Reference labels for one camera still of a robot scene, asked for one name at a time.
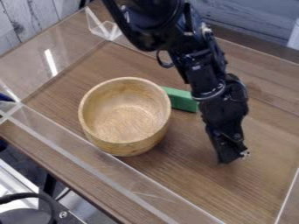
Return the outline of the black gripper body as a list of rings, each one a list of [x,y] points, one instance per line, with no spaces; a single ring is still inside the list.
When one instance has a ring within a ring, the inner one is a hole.
[[[191,97],[200,103],[202,120],[212,140],[243,140],[242,122],[248,114],[248,91],[240,78],[195,74],[191,76]]]

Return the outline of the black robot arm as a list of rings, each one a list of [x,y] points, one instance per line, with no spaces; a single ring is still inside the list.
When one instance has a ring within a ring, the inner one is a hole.
[[[200,117],[219,162],[228,164],[248,154],[242,122],[248,114],[248,91],[240,78],[227,72],[211,27],[188,0],[103,0],[120,31],[144,52],[168,52]]]

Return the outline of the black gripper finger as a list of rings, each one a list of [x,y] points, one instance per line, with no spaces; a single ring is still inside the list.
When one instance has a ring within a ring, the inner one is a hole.
[[[218,154],[218,160],[222,164],[228,164],[235,159],[234,148],[230,139],[222,135],[210,133],[210,140]]]
[[[235,161],[239,158],[246,158],[250,155],[248,147],[244,145],[244,136],[242,132],[236,132],[228,137],[228,144],[231,149],[231,161]]]

